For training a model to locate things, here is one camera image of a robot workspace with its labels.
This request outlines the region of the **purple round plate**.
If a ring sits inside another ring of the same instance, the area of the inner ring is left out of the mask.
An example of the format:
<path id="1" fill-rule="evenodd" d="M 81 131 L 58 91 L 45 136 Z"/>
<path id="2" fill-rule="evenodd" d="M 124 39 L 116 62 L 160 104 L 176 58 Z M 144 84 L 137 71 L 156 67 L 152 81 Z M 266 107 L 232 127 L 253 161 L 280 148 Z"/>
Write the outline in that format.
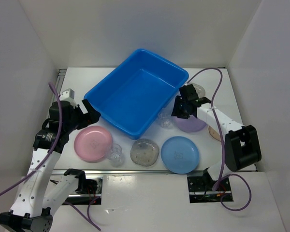
<path id="1" fill-rule="evenodd" d="M 174 117 L 173 121 L 180 130 L 188 133 L 201 131 L 207 126 L 204 121 L 193 116 L 188 119 Z"/>

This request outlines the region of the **clear plastic cup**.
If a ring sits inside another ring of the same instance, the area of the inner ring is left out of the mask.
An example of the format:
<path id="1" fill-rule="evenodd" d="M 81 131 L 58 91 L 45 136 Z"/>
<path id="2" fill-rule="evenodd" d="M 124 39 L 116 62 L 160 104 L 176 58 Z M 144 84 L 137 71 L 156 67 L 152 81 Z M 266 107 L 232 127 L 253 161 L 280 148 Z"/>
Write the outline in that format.
<path id="1" fill-rule="evenodd" d="M 158 114 L 158 123 L 162 128 L 170 129 L 173 125 L 171 114 L 168 111 L 161 111 Z"/>
<path id="2" fill-rule="evenodd" d="M 119 167 L 124 163 L 122 148 L 118 144 L 112 144 L 109 147 L 106 157 L 113 167 Z"/>

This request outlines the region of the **pink round plate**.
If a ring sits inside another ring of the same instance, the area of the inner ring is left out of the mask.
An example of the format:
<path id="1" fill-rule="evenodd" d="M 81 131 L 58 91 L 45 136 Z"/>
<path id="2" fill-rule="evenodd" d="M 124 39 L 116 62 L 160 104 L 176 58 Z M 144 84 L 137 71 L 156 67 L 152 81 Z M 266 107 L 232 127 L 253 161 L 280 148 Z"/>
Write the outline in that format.
<path id="1" fill-rule="evenodd" d="M 112 144 L 112 135 L 106 128 L 90 126 L 78 133 L 74 150 L 83 161 L 98 162 L 105 157 Z"/>

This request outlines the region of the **blue round plate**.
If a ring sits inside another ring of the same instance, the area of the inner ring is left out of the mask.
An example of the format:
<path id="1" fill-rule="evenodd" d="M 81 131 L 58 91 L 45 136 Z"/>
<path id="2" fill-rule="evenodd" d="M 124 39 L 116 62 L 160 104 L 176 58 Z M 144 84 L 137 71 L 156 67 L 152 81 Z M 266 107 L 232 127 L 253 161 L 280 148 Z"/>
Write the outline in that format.
<path id="1" fill-rule="evenodd" d="M 200 153 L 195 143 L 182 136 L 166 140 L 160 153 L 164 166 L 176 174 L 190 173 L 200 162 Z"/>

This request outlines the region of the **grey translucent speckled dish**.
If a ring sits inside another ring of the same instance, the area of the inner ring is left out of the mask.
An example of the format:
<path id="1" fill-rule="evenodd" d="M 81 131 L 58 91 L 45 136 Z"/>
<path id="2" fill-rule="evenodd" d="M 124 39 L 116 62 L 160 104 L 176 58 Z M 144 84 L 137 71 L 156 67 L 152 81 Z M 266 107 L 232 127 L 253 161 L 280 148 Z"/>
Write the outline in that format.
<path id="1" fill-rule="evenodd" d="M 136 140 L 130 150 L 130 159 L 137 165 L 143 167 L 153 166 L 159 157 L 159 146 L 150 139 Z"/>

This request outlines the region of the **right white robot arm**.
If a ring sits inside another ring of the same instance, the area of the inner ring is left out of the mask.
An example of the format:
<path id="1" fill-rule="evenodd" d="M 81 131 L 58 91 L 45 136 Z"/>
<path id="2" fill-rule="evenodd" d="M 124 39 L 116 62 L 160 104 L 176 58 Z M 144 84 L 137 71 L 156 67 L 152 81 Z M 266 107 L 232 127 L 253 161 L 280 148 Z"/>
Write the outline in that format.
<path id="1" fill-rule="evenodd" d="M 203 186 L 217 189 L 219 181 L 261 160 L 258 134 L 252 125 L 245 126 L 217 109 L 207 97 L 200 98 L 192 84 L 184 85 L 176 96 L 172 116 L 189 119 L 191 116 L 205 122 L 221 133 L 223 157 L 203 171 Z"/>

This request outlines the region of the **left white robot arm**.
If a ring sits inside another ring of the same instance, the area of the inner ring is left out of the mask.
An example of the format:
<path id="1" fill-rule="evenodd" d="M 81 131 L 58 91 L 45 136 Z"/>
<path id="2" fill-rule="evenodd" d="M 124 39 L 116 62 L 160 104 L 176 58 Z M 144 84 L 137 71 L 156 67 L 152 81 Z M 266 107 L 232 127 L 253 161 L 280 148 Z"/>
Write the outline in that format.
<path id="1" fill-rule="evenodd" d="M 101 114 L 88 102 L 83 113 L 72 100 L 52 103 L 49 117 L 36 134 L 32 160 L 22 188 L 9 211 L 0 213 L 0 225 L 10 232 L 48 232 L 58 208 L 73 193 L 87 189 L 88 180 L 82 170 L 68 169 L 50 193 L 46 194 L 50 177 L 69 135 L 99 121 Z"/>

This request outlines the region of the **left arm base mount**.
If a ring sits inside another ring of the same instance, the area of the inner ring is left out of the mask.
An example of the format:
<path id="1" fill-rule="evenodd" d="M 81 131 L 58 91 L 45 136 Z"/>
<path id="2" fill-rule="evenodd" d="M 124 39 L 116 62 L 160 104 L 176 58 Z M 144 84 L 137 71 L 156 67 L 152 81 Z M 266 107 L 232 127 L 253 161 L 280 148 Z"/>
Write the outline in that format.
<path id="1" fill-rule="evenodd" d="M 86 180 L 85 186 L 76 192 L 71 193 L 65 200 L 73 205 L 88 205 L 94 198 L 94 205 L 100 205 L 102 201 L 103 177 L 91 177 Z"/>

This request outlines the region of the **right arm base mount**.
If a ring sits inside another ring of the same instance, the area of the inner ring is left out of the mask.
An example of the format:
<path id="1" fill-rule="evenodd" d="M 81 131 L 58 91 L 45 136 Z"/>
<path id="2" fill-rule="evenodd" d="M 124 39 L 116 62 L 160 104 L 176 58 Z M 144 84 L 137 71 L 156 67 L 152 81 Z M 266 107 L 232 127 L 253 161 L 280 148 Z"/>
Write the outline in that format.
<path id="1" fill-rule="evenodd" d="M 212 191 L 201 176 L 187 176 L 190 203 L 233 202 L 231 185 L 228 179 L 222 180 L 218 189 Z"/>

